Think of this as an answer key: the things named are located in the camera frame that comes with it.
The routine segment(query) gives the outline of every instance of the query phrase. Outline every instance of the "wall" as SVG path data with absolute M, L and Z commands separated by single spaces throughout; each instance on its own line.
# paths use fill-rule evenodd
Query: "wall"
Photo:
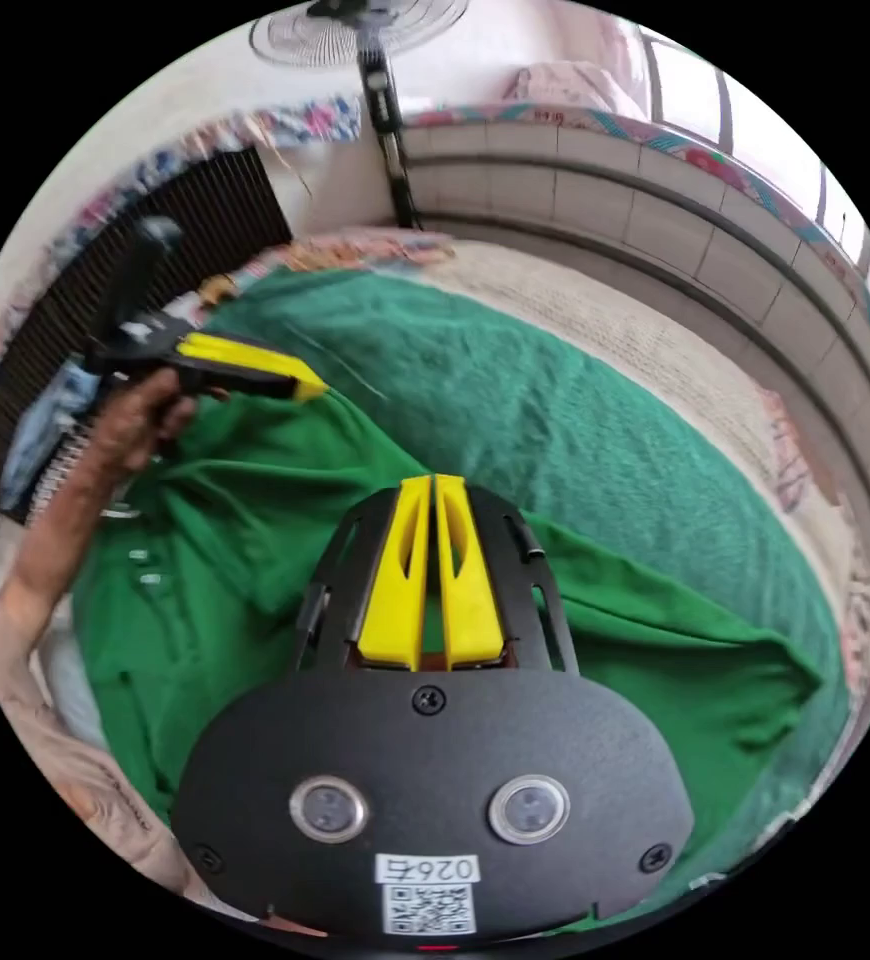
M 645 270 L 660 270 L 686 291 L 697 291 L 727 309 L 740 329 L 699 310 L 690 295 L 654 281 L 643 270 L 608 263 L 610 276 L 599 277 L 690 327 L 781 394 L 795 423 L 849 497 L 870 558 L 865 482 L 870 484 L 870 382 L 864 373 L 870 373 L 870 327 L 863 309 L 788 226 L 692 164 L 589 130 L 470 122 L 417 127 L 407 131 L 405 143 L 410 159 L 472 158 L 410 164 L 409 181 L 423 222 L 434 218 L 435 229 L 445 228 L 437 223 L 441 214 L 557 227 L 633 257 Z M 479 159 L 486 155 L 508 155 L 515 162 Z M 559 163 L 592 173 L 557 170 Z M 696 203 L 697 212 L 680 206 L 679 198 Z M 461 232 L 459 225 L 450 229 Z M 764 259 L 759 247 L 779 266 Z M 578 263 L 569 265 L 589 272 L 598 259 L 585 251 Z M 824 304 L 839 334 L 800 287 Z M 757 346 L 763 341 L 807 379 L 818 403 L 844 433 L 845 443 L 794 375 Z M 858 349 L 864 367 L 848 343 Z M 852 462 L 846 444 L 860 464 Z
M 445 103 L 501 97 L 519 67 L 561 55 L 550 9 L 551 0 L 471 0 L 446 33 L 393 58 L 400 97 Z M 1 251 L 0 311 L 40 247 L 140 155 L 233 110 L 360 90 L 354 66 L 311 70 L 259 60 L 249 47 L 249 29 L 249 24 L 237 27 L 167 66 L 102 117 L 64 157 Z M 265 158 L 296 232 L 372 223 L 389 215 L 387 181 L 370 132 L 355 144 L 284 153 L 314 195 L 310 200 L 275 156 Z

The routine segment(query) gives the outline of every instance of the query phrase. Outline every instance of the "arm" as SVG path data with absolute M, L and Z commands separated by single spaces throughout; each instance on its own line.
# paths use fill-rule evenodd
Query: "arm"
M 178 376 L 169 369 L 106 406 L 82 458 L 26 532 L 0 590 L 0 608 L 29 652 L 74 582 L 118 485 L 145 467 L 159 440 L 177 436 L 195 409 L 194 400 L 179 397 Z M 158 421 L 158 413 L 166 410 Z
M 162 886 L 200 899 L 201 881 L 171 832 L 111 756 L 65 730 L 29 667 L 114 490 L 194 411 L 194 401 L 179 397 L 176 374 L 162 370 L 116 395 L 102 412 L 82 460 L 26 531 L 0 590 L 0 704 L 32 760 L 100 839 Z

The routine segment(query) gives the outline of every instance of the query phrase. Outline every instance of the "green cloth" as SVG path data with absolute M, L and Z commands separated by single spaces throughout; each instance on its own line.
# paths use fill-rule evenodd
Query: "green cloth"
M 275 272 L 209 326 L 302 357 L 433 472 L 680 581 L 787 637 L 819 672 L 798 728 L 659 897 L 734 866 L 808 796 L 849 718 L 835 617 L 762 496 L 650 391 L 470 297 L 369 271 Z
M 75 630 L 112 753 L 159 816 L 212 717 L 286 669 L 305 585 L 345 511 L 426 472 L 334 393 L 305 406 L 206 400 L 179 458 L 133 485 L 141 516 L 103 523 L 75 587 Z M 584 674 L 642 709 L 678 761 L 696 817 L 691 870 L 820 678 L 782 636 L 527 518 Z

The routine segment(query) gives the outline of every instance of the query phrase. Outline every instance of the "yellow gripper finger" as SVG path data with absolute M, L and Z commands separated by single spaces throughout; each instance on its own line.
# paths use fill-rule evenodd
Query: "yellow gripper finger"
M 431 502 L 431 477 L 402 481 L 358 638 L 358 652 L 370 663 L 419 668 Z
M 210 333 L 190 333 L 175 348 L 183 357 L 205 360 L 209 363 L 224 363 L 233 367 L 261 370 L 283 377 L 293 377 L 297 383 L 294 400 L 304 403 L 321 396 L 328 389 L 311 367 L 298 357 L 278 353 L 250 343 L 239 343 Z
M 504 634 L 461 477 L 435 478 L 435 515 L 446 664 L 452 670 L 462 664 L 491 663 L 502 655 Z M 453 552 L 458 555 L 457 572 Z

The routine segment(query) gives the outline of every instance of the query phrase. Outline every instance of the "floral fabric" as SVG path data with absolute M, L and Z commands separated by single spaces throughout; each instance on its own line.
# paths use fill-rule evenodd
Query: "floral fabric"
M 12 291 L 0 318 L 0 363 L 32 307 L 62 270 L 136 200 L 220 153 L 253 146 L 286 149 L 319 141 L 351 141 L 358 139 L 360 132 L 360 101 L 339 95 L 299 107 L 238 111 L 153 150 L 90 200 L 46 245 L 30 274 Z

